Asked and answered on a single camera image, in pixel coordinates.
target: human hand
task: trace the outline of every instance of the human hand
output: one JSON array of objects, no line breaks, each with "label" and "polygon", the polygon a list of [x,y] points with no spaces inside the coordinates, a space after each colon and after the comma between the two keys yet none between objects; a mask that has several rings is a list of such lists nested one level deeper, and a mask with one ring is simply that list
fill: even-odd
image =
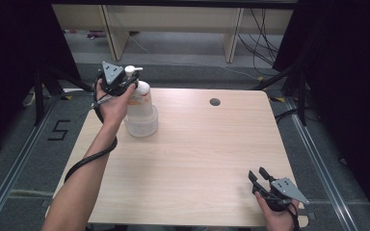
[{"label": "human hand", "polygon": [[[257,199],[261,210],[263,211],[264,218],[266,219],[266,228],[268,231],[291,231],[294,228],[293,218],[287,211],[275,212],[269,208],[266,200],[260,195],[259,192],[254,194]],[[292,204],[299,208],[299,201],[293,199]],[[293,205],[289,205],[288,209],[295,214],[296,210]]]},{"label": "human hand", "polygon": [[[96,84],[96,98],[99,99],[107,93],[101,88],[102,79],[99,79]],[[113,96],[99,106],[101,115],[103,116],[103,124],[119,128],[122,120],[127,114],[128,99],[135,90],[135,85],[128,87],[127,91],[121,96]]]}]

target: plastic bottle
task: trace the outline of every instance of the plastic bottle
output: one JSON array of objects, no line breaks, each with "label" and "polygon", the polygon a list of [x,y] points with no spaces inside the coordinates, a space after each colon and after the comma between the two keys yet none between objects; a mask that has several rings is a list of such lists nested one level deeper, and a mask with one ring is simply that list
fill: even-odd
[{"label": "plastic bottle", "polygon": [[[130,77],[136,70],[142,70],[142,68],[129,65],[125,68],[125,74],[127,77]],[[148,83],[144,81],[138,82],[137,88],[128,100],[127,119],[130,122],[149,122],[154,119]]]}]

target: forearm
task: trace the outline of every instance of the forearm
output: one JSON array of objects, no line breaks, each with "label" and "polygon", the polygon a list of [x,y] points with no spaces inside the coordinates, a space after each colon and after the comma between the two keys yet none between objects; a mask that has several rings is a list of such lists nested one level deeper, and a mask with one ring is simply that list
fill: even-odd
[{"label": "forearm", "polygon": [[[118,126],[103,125],[85,157],[111,145]],[[77,169],[55,196],[43,230],[84,230],[97,200],[109,154]]]}]

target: black backdrop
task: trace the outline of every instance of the black backdrop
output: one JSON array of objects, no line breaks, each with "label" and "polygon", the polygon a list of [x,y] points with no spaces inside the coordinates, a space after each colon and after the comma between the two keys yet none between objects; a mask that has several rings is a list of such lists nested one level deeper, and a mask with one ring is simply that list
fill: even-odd
[{"label": "black backdrop", "polygon": [[50,4],[0,0],[0,136],[21,108],[42,64],[80,79]]},{"label": "black backdrop", "polygon": [[[321,118],[370,200],[370,1],[335,1],[334,19],[306,81]],[[297,56],[317,11],[296,11],[275,68]]]}]

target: black cable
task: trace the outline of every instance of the black cable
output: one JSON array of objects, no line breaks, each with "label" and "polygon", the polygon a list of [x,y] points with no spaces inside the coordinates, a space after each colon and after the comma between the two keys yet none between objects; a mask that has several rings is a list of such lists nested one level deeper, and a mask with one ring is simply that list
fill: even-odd
[{"label": "black cable", "polygon": [[[309,106],[306,106],[304,107],[304,109],[312,109],[311,107]],[[275,115],[275,119],[276,119],[276,123],[279,123],[281,121],[282,118],[284,118],[285,116],[288,116],[288,115],[296,115],[298,113],[298,109],[292,109],[292,110],[289,110],[289,111],[286,111],[280,115]]]},{"label": "black cable", "polygon": [[[97,82],[101,78],[101,75],[102,75],[102,73],[99,73],[98,76],[95,78],[94,88],[93,88],[94,94],[93,94],[93,97],[92,97],[94,102],[97,102],[98,101],[98,99],[97,99]],[[95,113],[98,116],[98,119],[100,119],[100,121],[103,122],[103,116],[102,116],[102,114],[101,114],[100,109],[98,108],[98,106],[94,107],[94,110],[95,110]],[[76,163],[67,172],[66,177],[65,177],[65,182],[68,180],[68,178],[71,176],[71,174],[73,174],[78,168],[80,168],[83,165],[86,165],[89,162],[91,162],[93,160],[96,160],[96,159],[98,159],[98,158],[100,158],[100,157],[102,157],[102,156],[110,153],[111,151],[113,151],[116,148],[117,143],[118,143],[117,138],[114,138],[113,143],[108,148],[106,148],[105,150],[102,150],[102,151],[100,151],[98,153],[95,153],[95,154],[89,156],[89,157],[86,157],[83,160],[81,160],[78,163]]]},{"label": "black cable", "polygon": [[270,48],[270,45],[269,45],[269,41],[267,40],[266,38],[266,24],[264,23],[266,20],[266,10],[262,9],[262,27],[261,27],[261,35],[262,37],[264,38],[264,40],[266,41],[266,44],[267,44],[267,51],[269,52],[269,56],[270,56],[270,59],[272,59],[272,62],[275,61],[274,57],[275,55],[273,54],[273,52],[269,49]]},{"label": "black cable", "polygon": [[259,43],[256,39],[254,39],[251,35],[249,35],[249,37],[254,41],[254,43],[258,43],[259,46],[263,47],[263,48],[266,48],[266,49],[270,49],[272,50],[273,52],[278,52],[278,49],[274,49],[274,48],[269,48],[268,46],[265,46],[261,43]]},{"label": "black cable", "polygon": [[274,76],[276,76],[276,75],[274,75],[274,74],[266,74],[266,73],[263,73],[263,72],[261,72],[260,70],[258,70],[258,69],[257,69],[257,66],[254,64],[254,56],[253,56],[253,68],[254,68],[254,70],[255,70],[257,73],[259,73],[259,74],[261,74],[261,75],[266,75],[266,76],[270,76],[270,77],[274,77]]},{"label": "black cable", "polygon": [[71,174],[73,174],[78,168],[82,167],[83,165],[85,164],[88,164],[90,163],[91,161],[93,160],[96,160],[108,153],[110,153],[111,151],[113,151],[116,146],[117,146],[117,138],[114,138],[113,140],[113,143],[111,144],[111,146],[109,146],[108,148],[106,148],[105,150],[103,151],[100,151],[98,153],[95,153],[94,155],[91,155],[89,157],[86,157],[85,159],[77,162],[66,174],[66,177],[65,177],[65,182],[68,180],[68,178],[71,176]]},{"label": "black cable", "polygon": [[251,15],[253,16],[253,18],[254,18],[254,21],[256,22],[256,25],[257,25],[257,28],[259,29],[259,32],[260,32],[260,34],[262,35],[262,36],[264,36],[263,38],[271,45],[271,46],[273,46],[273,48],[274,49],[276,49],[277,51],[278,51],[278,48],[277,47],[275,47],[274,45],[272,45],[272,43],[271,42],[269,42],[268,40],[267,40],[267,35],[263,35],[263,33],[262,33],[262,29],[260,28],[260,25],[259,25],[259,23],[258,23],[258,21],[257,21],[257,19],[256,19],[256,17],[255,17],[255,15],[254,15],[254,12],[253,12],[253,9],[251,9]]},{"label": "black cable", "polygon": [[253,48],[251,48],[243,39],[240,35],[238,35],[239,39],[242,41],[243,45],[248,49],[249,52],[251,52],[252,54],[258,56],[261,60],[263,60],[264,62],[266,62],[267,64],[273,64],[272,61],[268,60],[265,56],[263,56],[262,54],[258,53],[257,51],[255,51]]},{"label": "black cable", "polygon": [[300,231],[302,229],[300,228],[300,225],[299,225],[299,213],[297,212],[297,208],[293,203],[290,203],[290,205],[293,206],[294,211],[296,212],[296,214],[291,212],[291,210],[288,208],[288,206],[286,206],[285,209],[290,214],[291,219],[293,219],[293,225],[294,225],[293,231]]},{"label": "black cable", "polygon": [[258,38],[258,40],[256,41],[253,38],[251,38],[251,39],[253,39],[253,41],[256,41],[256,44],[258,44],[260,42],[260,38],[263,37],[263,39],[265,40],[266,45],[267,45],[267,47],[265,47],[265,46],[264,47],[267,48],[272,61],[274,61],[274,59],[276,58],[276,56],[275,56],[275,54],[273,54],[273,49],[272,49],[271,46],[273,46],[273,48],[276,49],[276,52],[278,51],[278,49],[274,45],[272,45],[272,43],[269,42],[269,40],[267,39],[266,24],[265,24],[266,10],[265,9],[262,9],[262,25],[261,26],[259,25],[259,22],[257,21],[257,18],[254,15],[254,12],[253,12],[252,9],[251,9],[251,15],[253,16],[253,19],[254,19],[254,21],[256,23],[256,26],[257,26],[257,28],[259,30],[259,38]]}]

